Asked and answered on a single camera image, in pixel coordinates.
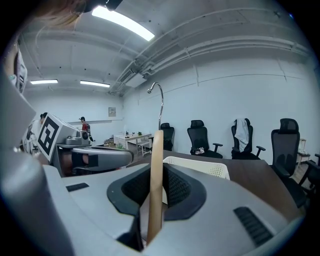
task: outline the hair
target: hair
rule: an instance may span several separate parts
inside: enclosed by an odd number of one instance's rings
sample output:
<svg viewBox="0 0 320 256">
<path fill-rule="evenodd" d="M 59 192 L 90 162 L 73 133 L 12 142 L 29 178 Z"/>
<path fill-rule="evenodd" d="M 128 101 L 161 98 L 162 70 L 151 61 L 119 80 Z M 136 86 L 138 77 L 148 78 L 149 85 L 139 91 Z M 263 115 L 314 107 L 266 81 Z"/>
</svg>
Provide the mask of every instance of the hair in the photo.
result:
<svg viewBox="0 0 320 256">
<path fill-rule="evenodd" d="M 86 0 L 46 0 L 34 16 L 46 21 L 47 27 L 74 25 L 86 8 Z"/>
</svg>

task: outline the table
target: table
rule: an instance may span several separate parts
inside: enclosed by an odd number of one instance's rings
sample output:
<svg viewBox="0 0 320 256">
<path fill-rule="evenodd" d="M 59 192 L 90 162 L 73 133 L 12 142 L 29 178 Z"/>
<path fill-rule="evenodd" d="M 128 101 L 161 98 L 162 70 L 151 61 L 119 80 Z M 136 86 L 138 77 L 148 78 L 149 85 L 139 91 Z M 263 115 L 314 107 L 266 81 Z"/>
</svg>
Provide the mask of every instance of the table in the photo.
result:
<svg viewBox="0 0 320 256">
<path fill-rule="evenodd" d="M 129 149 L 128 142 L 129 141 L 135 141 L 136 145 L 136 153 L 138 153 L 138 139 L 142 139 L 145 137 L 151 137 L 151 134 L 142 134 L 142 135 L 128 135 L 129 138 L 125 138 L 126 135 L 115 135 L 113 136 L 114 144 L 121 144 L 125 147 L 126 150 Z"/>
<path fill-rule="evenodd" d="M 238 183 L 275 208 L 289 222 L 302 215 L 285 185 L 264 160 L 219 159 L 164 150 L 163 159 L 166 157 L 225 164 L 231 181 Z M 151 155 L 148 155 L 128 167 L 150 162 Z"/>
</svg>

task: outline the ceiling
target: ceiling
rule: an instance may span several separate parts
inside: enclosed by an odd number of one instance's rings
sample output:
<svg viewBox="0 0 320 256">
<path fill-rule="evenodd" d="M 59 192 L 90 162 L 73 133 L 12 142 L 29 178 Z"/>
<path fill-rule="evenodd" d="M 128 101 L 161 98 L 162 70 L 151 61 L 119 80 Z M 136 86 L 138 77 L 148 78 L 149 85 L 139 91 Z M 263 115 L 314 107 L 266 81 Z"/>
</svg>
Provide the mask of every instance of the ceiling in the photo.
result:
<svg viewBox="0 0 320 256">
<path fill-rule="evenodd" d="M 116 11 L 155 37 L 146 41 L 91 12 L 64 30 L 31 23 L 19 40 L 28 79 L 58 79 L 59 83 L 28 85 L 26 91 L 95 90 L 122 96 L 130 87 L 120 80 L 130 69 L 150 79 L 187 58 L 244 47 L 310 54 L 294 20 L 272 1 L 123 0 Z M 80 80 L 111 86 L 92 87 Z"/>
</svg>

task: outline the white wall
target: white wall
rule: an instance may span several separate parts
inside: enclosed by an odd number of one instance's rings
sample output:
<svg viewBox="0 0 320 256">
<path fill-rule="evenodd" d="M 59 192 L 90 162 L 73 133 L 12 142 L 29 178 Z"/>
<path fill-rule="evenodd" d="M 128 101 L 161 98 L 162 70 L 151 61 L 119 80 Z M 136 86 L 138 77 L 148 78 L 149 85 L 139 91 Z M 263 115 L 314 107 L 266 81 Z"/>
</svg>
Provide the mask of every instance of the white wall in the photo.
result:
<svg viewBox="0 0 320 256">
<path fill-rule="evenodd" d="M 123 100 L 117 96 L 91 91 L 47 90 L 27 93 L 25 98 L 36 111 L 36 119 L 49 112 L 81 128 L 79 118 L 85 117 L 96 145 L 124 130 Z M 116 117 L 109 117 L 109 107 L 116 108 Z"/>
<path fill-rule="evenodd" d="M 306 59 L 290 52 L 252 48 L 180 62 L 125 96 L 124 124 L 130 132 L 158 129 L 160 91 L 155 88 L 147 94 L 147 89 L 159 82 L 164 92 L 161 122 L 175 128 L 176 152 L 190 153 L 187 128 L 191 120 L 200 119 L 208 129 L 210 149 L 214 149 L 212 143 L 221 143 L 218 152 L 231 158 L 231 126 L 236 118 L 248 118 L 254 128 L 252 152 L 257 152 L 258 145 L 266 148 L 260 157 L 271 164 L 271 131 L 280 127 L 281 118 L 293 118 L 313 156 L 320 152 L 320 90 L 305 63 Z"/>
</svg>

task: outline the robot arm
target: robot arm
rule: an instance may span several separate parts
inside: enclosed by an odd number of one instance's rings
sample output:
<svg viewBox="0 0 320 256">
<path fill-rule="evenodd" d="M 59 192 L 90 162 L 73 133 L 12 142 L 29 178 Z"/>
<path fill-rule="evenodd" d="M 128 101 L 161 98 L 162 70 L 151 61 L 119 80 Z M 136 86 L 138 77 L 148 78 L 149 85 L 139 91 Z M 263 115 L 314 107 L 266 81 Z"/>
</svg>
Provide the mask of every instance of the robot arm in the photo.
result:
<svg viewBox="0 0 320 256">
<path fill-rule="evenodd" d="M 91 146 L 85 130 L 78 130 L 50 113 L 43 121 L 37 144 L 61 176 L 64 175 L 61 154 L 66 151 L 72 154 L 73 173 L 86 171 L 92 174 L 114 170 L 129 165 L 134 159 L 134 154 L 128 150 Z M 88 164 L 83 163 L 83 155 L 88 155 Z"/>
</svg>

